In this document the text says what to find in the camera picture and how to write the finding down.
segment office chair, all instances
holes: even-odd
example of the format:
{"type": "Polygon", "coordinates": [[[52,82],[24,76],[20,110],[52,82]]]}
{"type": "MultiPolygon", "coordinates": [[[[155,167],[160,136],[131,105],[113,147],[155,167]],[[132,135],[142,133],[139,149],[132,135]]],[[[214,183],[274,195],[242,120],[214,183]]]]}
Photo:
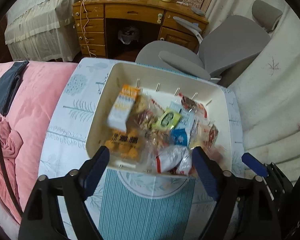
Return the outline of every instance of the office chair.
{"type": "Polygon", "coordinates": [[[153,41],[139,52],[136,62],[181,71],[217,83],[224,70],[256,57],[270,41],[282,12],[256,0],[252,6],[256,22],[239,15],[229,16],[204,39],[201,29],[179,17],[173,19],[190,30],[199,41],[198,54],[167,41],[153,41]]]}

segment green snack package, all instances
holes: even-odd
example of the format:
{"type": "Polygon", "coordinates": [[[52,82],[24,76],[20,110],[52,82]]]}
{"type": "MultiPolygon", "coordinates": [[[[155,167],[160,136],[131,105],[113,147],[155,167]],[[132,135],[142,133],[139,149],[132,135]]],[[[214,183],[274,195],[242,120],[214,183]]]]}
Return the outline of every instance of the green snack package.
{"type": "Polygon", "coordinates": [[[159,118],[159,120],[155,123],[152,129],[158,129],[163,131],[171,130],[177,125],[181,117],[181,114],[178,114],[176,111],[167,108],[165,113],[159,118]]]}

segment trash can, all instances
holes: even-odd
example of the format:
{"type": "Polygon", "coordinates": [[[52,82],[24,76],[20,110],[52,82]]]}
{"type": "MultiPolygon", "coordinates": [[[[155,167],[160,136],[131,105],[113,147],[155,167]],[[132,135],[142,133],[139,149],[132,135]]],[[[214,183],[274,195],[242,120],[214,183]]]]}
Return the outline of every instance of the trash can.
{"type": "Polygon", "coordinates": [[[139,30],[134,26],[124,27],[118,31],[118,39],[124,44],[123,50],[133,50],[139,41],[139,30]]]}

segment trash bag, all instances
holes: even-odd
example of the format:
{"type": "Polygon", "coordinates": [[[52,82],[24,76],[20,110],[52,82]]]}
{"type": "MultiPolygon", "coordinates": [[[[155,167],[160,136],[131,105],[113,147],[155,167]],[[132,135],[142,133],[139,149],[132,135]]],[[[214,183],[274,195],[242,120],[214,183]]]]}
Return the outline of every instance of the trash bag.
{"type": "Polygon", "coordinates": [[[118,39],[125,45],[139,41],[139,30],[134,26],[124,27],[118,32],[118,39]]]}

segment chair seat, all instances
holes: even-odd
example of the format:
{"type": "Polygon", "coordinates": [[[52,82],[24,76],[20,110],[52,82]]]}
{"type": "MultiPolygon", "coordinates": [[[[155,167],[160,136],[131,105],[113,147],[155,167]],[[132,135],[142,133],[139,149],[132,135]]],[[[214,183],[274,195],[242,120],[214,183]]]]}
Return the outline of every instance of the chair seat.
{"type": "Polygon", "coordinates": [[[197,64],[204,69],[202,61],[194,52],[183,46],[168,41],[153,41],[144,46],[136,58],[136,63],[152,65],[181,72],[162,61],[159,58],[160,51],[168,51],[170,53],[176,54],[193,62],[194,64],[197,64]]]}

